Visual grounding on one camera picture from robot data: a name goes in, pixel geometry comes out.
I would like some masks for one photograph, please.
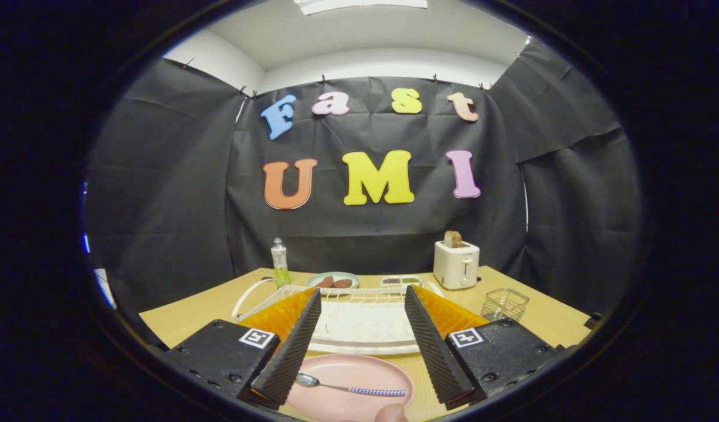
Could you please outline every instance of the spoon handle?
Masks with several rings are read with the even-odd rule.
[[[368,396],[403,397],[406,390],[374,390],[370,388],[350,388],[352,393],[366,394]]]

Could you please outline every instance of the orange letter u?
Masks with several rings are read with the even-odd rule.
[[[289,168],[289,164],[286,161],[274,161],[264,165],[266,189],[263,196],[266,198],[266,203],[276,209],[295,209],[304,205],[310,199],[312,168],[316,165],[317,160],[313,158],[303,158],[294,162],[294,166],[300,170],[300,180],[296,194],[290,196],[282,192],[284,171]]]

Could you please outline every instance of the white toaster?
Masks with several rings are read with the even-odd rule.
[[[449,248],[443,241],[435,242],[432,274],[447,289],[469,288],[477,283],[480,249],[462,242],[462,248]]]

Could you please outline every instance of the plate with cookies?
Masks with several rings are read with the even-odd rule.
[[[329,273],[320,273],[311,276],[308,278],[307,285],[309,288],[320,288],[321,294],[329,294],[332,291],[327,291],[325,289],[357,288],[357,286],[360,285],[360,278],[352,273],[330,271]]]

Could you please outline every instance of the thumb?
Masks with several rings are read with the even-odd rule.
[[[404,416],[404,406],[399,403],[388,405],[375,415],[375,422],[407,422]]]

